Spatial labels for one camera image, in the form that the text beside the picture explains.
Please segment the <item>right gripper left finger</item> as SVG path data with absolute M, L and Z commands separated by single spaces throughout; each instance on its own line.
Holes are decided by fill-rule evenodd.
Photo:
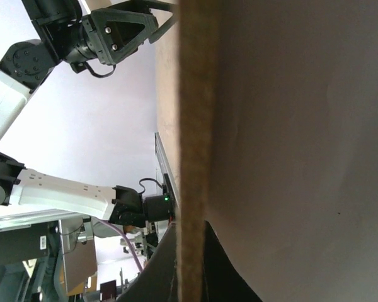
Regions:
M 178 301 L 176 224 L 171 223 L 139 277 L 118 297 L 126 302 Z

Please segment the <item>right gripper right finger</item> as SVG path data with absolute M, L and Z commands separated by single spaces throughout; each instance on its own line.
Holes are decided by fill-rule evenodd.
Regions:
M 235 270 L 217 235 L 205 222 L 203 300 L 208 302 L 261 302 Z

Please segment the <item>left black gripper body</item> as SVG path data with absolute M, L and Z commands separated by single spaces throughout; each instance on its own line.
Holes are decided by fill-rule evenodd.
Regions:
M 88 33 L 93 29 L 91 15 L 83 16 L 79 21 L 65 20 L 60 23 L 58 30 L 58 56 L 61 61 L 68 63 L 76 73 L 87 70 L 96 74 L 89 65 L 89 61 L 97 59 L 96 50 Z

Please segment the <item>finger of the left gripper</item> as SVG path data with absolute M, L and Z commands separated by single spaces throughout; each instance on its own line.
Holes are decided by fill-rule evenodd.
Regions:
M 117 65 L 126 59 L 157 29 L 151 13 L 101 8 L 89 15 L 89 40 L 104 65 Z
M 177 1 L 124 1 L 112 5 L 111 8 L 155 17 L 157 28 L 149 35 L 150 44 L 157 42 L 177 22 L 175 16 L 178 9 Z

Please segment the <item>brown backing board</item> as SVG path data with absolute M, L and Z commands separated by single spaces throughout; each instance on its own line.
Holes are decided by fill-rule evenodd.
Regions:
M 181 1 L 181 215 L 261 301 L 378 301 L 378 1 Z

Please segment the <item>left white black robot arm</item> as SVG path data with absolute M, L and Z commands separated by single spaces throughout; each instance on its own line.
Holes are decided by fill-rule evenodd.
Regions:
M 0 228 L 84 215 L 143 227 L 155 120 L 149 47 L 176 29 L 173 1 L 0 1 Z

